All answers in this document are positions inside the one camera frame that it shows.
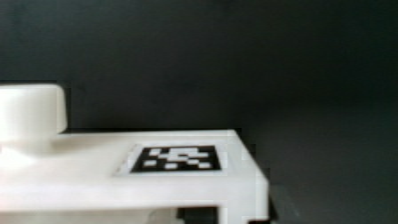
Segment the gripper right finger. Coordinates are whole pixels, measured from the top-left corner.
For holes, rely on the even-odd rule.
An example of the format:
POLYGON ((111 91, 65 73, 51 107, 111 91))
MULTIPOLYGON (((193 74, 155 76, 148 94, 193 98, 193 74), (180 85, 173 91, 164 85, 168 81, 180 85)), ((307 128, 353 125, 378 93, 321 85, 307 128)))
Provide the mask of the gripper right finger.
POLYGON ((246 221, 246 224, 273 224, 271 220, 248 220, 246 221))

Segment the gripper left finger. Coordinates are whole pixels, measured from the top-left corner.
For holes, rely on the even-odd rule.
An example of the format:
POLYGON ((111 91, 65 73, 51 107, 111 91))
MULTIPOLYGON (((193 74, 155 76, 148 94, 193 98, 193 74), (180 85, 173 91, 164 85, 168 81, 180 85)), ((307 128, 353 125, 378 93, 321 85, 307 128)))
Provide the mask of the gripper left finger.
POLYGON ((214 207, 179 208, 175 217, 184 224, 218 224, 218 209, 214 207))

